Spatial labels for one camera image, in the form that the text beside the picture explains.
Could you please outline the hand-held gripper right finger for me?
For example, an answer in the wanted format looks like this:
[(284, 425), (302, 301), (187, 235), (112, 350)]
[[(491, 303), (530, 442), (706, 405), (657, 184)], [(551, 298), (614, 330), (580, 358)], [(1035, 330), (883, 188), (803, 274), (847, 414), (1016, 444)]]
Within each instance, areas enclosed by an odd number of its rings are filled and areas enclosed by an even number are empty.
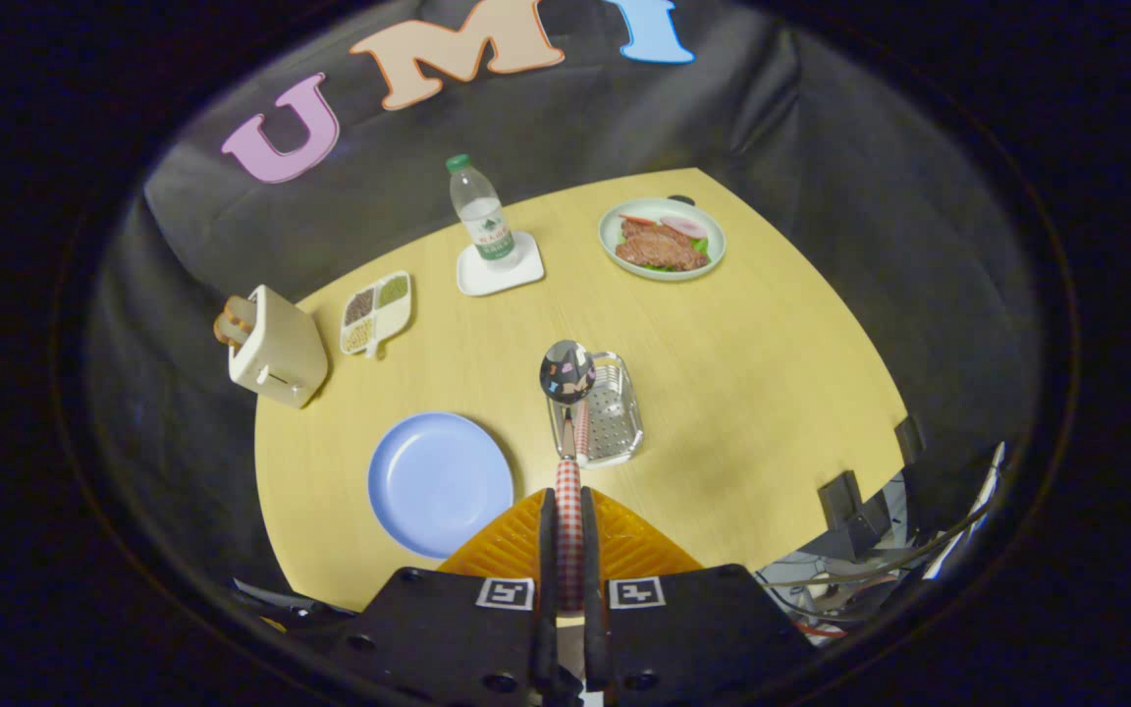
[(580, 517), (585, 684), (606, 702), (739, 702), (815, 657), (745, 567), (697, 567), (596, 489)]

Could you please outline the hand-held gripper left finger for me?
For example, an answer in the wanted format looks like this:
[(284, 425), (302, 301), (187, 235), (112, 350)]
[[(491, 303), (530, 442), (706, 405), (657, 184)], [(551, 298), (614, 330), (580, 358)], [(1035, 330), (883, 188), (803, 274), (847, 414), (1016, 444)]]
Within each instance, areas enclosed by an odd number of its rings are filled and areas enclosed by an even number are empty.
[(556, 687), (556, 503), (515, 503), (435, 571), (403, 567), (345, 626), (352, 675), (416, 702), (530, 702)]

